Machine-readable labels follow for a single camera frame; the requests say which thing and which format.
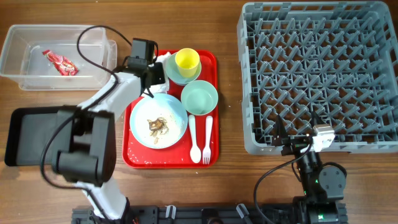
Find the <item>white napkin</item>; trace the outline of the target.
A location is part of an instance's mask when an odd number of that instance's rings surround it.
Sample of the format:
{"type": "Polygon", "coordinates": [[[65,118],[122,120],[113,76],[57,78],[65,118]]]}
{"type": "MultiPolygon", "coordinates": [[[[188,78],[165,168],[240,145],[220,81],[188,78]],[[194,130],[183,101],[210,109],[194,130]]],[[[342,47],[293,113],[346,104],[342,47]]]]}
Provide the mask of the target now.
{"type": "Polygon", "coordinates": [[[166,74],[165,71],[165,66],[168,61],[168,59],[171,57],[171,53],[167,52],[166,54],[160,55],[157,58],[156,62],[160,62],[162,64],[163,72],[164,72],[164,78],[165,78],[165,83],[163,84],[158,84],[150,87],[150,91],[152,93],[167,93],[170,89],[170,82],[169,78],[166,74]]]}

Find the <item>red snack wrapper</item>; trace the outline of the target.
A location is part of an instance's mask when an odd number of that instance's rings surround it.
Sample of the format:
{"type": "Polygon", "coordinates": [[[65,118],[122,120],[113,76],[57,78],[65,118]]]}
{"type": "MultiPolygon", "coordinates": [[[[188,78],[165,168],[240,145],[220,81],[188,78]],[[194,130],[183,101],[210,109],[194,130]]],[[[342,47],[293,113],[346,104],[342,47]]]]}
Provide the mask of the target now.
{"type": "Polygon", "coordinates": [[[42,54],[54,65],[61,76],[75,76],[79,72],[77,66],[63,55],[57,55],[51,50],[45,50],[42,54]]]}

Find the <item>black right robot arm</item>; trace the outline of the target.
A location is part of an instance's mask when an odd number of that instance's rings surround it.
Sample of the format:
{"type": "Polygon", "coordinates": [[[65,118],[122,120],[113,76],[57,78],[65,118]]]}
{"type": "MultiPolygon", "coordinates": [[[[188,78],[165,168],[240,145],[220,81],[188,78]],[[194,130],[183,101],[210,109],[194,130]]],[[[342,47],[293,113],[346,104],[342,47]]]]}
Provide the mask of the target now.
{"type": "Polygon", "coordinates": [[[282,118],[277,116],[273,146],[281,146],[283,156],[293,155],[304,196],[295,197],[294,213],[299,223],[347,223],[344,198],[347,171],[335,163],[323,163],[320,151],[331,146],[335,131],[315,113],[310,120],[311,133],[292,138],[287,134],[282,118]]]}

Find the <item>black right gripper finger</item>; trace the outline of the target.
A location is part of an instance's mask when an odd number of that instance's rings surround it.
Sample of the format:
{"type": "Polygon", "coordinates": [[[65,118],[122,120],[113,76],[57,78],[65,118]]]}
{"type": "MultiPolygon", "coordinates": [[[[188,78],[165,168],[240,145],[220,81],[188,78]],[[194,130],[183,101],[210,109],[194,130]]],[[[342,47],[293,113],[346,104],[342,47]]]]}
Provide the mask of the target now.
{"type": "Polygon", "coordinates": [[[275,137],[276,138],[287,138],[288,137],[287,131],[285,130],[285,126],[283,124],[283,120],[280,117],[280,115],[277,116],[274,129],[275,129],[275,137]]]}
{"type": "Polygon", "coordinates": [[[312,127],[323,124],[323,120],[321,119],[321,117],[319,117],[319,115],[315,111],[311,112],[310,124],[312,127]]]}

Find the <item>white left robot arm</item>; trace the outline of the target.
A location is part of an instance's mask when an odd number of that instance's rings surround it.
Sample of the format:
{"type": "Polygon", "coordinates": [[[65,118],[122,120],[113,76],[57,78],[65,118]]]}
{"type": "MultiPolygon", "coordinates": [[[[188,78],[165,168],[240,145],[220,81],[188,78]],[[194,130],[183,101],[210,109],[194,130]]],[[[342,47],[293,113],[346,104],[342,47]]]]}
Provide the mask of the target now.
{"type": "Polygon", "coordinates": [[[85,193],[93,207],[89,217],[93,223],[137,222],[129,199],[113,178],[115,122],[141,95],[153,96],[168,88],[164,67],[169,58],[169,53],[150,60],[126,57],[89,100],[58,111],[58,126],[42,157],[52,151],[52,169],[68,182],[65,188],[85,193]]]}

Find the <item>food scraps and rice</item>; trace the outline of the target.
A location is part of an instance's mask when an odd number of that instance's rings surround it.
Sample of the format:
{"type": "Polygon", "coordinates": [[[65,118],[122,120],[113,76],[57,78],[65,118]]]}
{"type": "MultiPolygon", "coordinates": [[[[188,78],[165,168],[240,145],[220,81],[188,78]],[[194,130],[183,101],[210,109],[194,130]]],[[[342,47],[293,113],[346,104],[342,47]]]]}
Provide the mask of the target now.
{"type": "Polygon", "coordinates": [[[185,119],[171,108],[142,106],[135,110],[132,118],[134,137],[152,149],[174,145],[186,130],[185,119]]]}

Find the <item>large light blue plate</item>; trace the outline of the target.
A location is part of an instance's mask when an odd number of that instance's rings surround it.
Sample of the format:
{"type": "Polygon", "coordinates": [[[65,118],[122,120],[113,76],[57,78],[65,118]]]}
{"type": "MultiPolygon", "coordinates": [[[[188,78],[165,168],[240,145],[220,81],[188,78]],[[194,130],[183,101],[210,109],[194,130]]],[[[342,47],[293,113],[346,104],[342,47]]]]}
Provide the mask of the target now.
{"type": "Polygon", "coordinates": [[[139,100],[131,111],[130,130],[135,139],[151,149],[176,144],[188,126],[188,115],[174,96],[156,93],[139,100]]]}

